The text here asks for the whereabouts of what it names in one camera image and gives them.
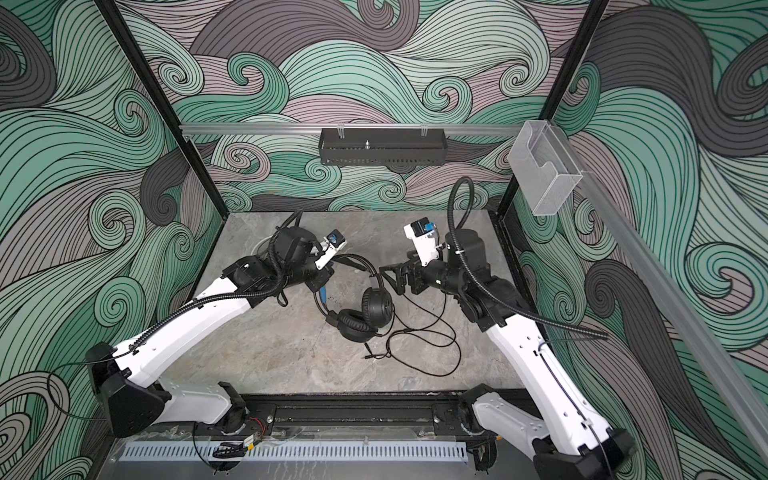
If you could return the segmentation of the black blue headphones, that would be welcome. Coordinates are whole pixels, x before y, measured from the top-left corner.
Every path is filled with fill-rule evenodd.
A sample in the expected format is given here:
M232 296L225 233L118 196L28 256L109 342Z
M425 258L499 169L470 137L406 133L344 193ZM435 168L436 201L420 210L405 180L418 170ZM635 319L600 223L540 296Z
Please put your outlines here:
M327 306L320 291L314 294L316 307L327 324L334 327L343 338L364 344L380 336L379 330L391 324L394 318L394 304L384 280L374 264L362 255L350 253L336 257L336 262L365 272L371 285L361 297L360 308L332 310Z

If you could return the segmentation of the white headphones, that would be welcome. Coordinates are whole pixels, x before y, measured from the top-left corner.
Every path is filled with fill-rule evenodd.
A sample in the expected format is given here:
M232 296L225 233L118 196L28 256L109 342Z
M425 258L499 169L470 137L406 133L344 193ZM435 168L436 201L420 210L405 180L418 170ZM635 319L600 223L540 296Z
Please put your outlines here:
M270 242L273 240L274 236L270 235L266 238L263 238L260 240L253 248L252 254L256 256L263 256L266 255L268 252L268 248L270 245Z

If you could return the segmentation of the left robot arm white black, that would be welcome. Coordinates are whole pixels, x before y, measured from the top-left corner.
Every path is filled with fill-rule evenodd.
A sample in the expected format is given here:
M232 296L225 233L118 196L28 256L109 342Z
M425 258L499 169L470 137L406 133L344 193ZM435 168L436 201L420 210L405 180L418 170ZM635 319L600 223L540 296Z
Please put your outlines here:
M141 334L116 346L101 342L86 354L92 390L118 438L162 423L197 423L224 435L242 431L245 400L228 382L185 387L162 379L184 353L227 322L285 289L304 284L316 292L330 279L333 257L346 239L323 239L300 226L280 227L263 256L242 257L200 295Z

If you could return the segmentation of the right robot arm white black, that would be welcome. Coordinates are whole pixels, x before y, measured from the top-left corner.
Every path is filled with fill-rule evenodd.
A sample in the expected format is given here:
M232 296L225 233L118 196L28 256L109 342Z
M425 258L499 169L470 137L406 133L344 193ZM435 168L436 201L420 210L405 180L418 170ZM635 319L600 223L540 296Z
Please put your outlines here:
M636 449L614 428L565 372L524 311L515 286L494 275L485 244L471 229L453 227L445 237L421 218L404 226L414 248L405 262L381 272L397 294L432 287L453 297L465 317L502 352L538 412L530 414L481 385L464 396L468 431L500 435L528 457L542 479L612 479Z

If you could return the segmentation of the black perforated wall tray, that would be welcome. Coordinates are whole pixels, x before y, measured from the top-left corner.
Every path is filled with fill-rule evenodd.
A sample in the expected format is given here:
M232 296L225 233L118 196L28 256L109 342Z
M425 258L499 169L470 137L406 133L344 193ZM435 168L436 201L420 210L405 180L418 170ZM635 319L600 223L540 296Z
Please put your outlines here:
M318 149L325 165L410 168L443 164L448 143L440 129L325 128Z

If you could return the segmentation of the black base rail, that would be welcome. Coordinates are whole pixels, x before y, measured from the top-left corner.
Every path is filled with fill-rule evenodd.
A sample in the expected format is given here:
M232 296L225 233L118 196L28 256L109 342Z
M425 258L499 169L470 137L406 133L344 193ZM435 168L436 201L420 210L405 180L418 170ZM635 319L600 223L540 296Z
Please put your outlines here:
M411 427L461 436L470 402L487 390L432 390L325 394L244 394L245 431L273 433L289 427Z

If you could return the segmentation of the aluminium wall rail back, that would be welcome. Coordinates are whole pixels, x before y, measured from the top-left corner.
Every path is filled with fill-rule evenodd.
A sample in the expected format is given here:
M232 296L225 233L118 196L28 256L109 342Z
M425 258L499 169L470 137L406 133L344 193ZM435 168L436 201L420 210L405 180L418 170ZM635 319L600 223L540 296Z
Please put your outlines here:
M183 135L319 135L323 129L334 129L341 133L351 129L386 130L443 130L447 136L508 137L517 135L521 125L493 124L380 124L380 123L246 123L246 122L195 122L181 123Z

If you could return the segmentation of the aluminium wall rail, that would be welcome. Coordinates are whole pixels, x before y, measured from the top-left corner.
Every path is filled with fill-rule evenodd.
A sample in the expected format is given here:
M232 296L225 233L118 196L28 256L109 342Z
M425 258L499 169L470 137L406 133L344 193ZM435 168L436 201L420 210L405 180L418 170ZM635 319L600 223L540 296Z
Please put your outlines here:
M661 313L687 344L755 450L766 460L765 402L638 232L615 208L608 191L600 184L593 170L584 164L567 135L558 126L553 126L552 130L570 161L581 172L582 179L579 184L585 196L589 198L604 225L626 253Z
M323 129L334 129L341 133L351 129L386 130L443 130L447 136L508 137L517 135L521 125L493 124L380 124L380 123L246 123L246 122L195 122L181 123L183 135L319 135Z

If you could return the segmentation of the clear plastic wall bin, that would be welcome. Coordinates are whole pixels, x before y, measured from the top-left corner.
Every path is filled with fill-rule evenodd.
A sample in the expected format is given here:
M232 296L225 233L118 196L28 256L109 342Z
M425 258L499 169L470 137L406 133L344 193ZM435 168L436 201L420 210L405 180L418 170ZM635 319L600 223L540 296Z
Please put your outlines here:
M583 178L565 132L546 120L521 127L507 156L534 216L554 216Z

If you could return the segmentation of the black frame post left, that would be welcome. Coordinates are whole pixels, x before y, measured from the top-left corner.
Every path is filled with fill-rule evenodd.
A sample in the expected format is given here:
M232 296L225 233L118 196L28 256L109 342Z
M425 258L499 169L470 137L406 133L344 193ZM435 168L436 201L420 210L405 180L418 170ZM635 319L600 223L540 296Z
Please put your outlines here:
M117 4L114 1L95 0L94 4L99 10L102 18L111 30L117 43L122 49L125 57L128 59L141 84L149 94L150 100L158 110L158 113L164 121L166 127L182 152L183 157L190 165L192 171L200 181L203 189L209 199L213 202L219 216L226 220L229 217L229 210L225 205L218 189L216 188L206 165L202 160L196 146L193 142L186 139L181 131L181 122L175 113L171 103L163 92L159 81L152 73L149 62L145 58L136 39L132 35L124 17L120 13Z

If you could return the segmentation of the black frame post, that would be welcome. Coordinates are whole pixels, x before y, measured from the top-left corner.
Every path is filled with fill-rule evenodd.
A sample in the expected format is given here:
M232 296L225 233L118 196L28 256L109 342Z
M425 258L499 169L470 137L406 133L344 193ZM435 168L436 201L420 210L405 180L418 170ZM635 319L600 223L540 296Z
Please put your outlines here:
M206 165L202 160L196 146L193 142L186 139L181 131L181 122L175 113L171 103L163 92L159 81L152 73L149 62L145 58L136 39L132 35L124 17L120 13L117 4L114 1L95 0L94 4L99 10L102 18L111 30L117 43L122 49L125 57L128 59L141 84L149 94L150 100L158 110L158 113L164 121L166 127L182 152L183 157L190 165L192 171L200 181L203 189L209 199L213 202L219 216L226 220L229 217L229 210L225 205L218 189L216 188Z
M585 54L587 53L588 47L596 33L600 21L602 20L607 10L607 7L608 3L606 1L591 1L588 4L585 15L579 24L576 34L572 39L570 46L566 50L562 67L560 68L560 71L554 81L554 85L549 95L547 96L539 117L536 120L546 120L554 125L555 114L557 113L561 102L564 100L565 94L568 91L571 82L575 79L577 70L582 63ZM582 171L580 161L578 159L577 165ZM499 217L504 218L509 215L513 198L519 191L522 192L513 173L513 178L510 181L507 190L502 197L502 201L497 209L497 214Z

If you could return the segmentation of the black frame post right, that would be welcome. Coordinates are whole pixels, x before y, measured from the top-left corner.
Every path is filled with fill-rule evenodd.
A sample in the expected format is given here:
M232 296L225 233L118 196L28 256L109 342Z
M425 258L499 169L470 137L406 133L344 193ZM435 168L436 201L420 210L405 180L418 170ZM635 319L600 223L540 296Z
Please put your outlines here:
M591 1L588 4L585 15L579 24L576 34L572 39L570 46L566 50L562 67L560 68L560 71L554 81L554 85L549 95L547 96L539 117L536 120L546 120L554 125L555 114L557 113L561 102L564 100L565 94L568 91L571 82L575 79L577 70L582 63L585 54L587 53L588 47L596 33L600 21L602 20L607 10L607 7L608 3L606 1ZM577 165L582 171L580 161L578 159ZM507 190L502 197L502 201L497 209L497 214L499 217L504 218L509 215L513 198L519 191L522 192L513 173L513 178L510 181Z

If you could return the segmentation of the aluminium wall rail right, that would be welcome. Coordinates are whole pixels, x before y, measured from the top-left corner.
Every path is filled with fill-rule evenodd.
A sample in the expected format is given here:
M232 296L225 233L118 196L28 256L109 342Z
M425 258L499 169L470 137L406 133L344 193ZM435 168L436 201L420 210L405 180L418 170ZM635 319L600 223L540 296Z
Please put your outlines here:
M579 184L585 196L589 198L604 225L626 253L661 313L687 344L755 450L766 460L765 402L638 232L615 208L608 191L600 184L593 170L584 164L567 135L558 126L553 126L552 130L570 161L581 172L582 179Z

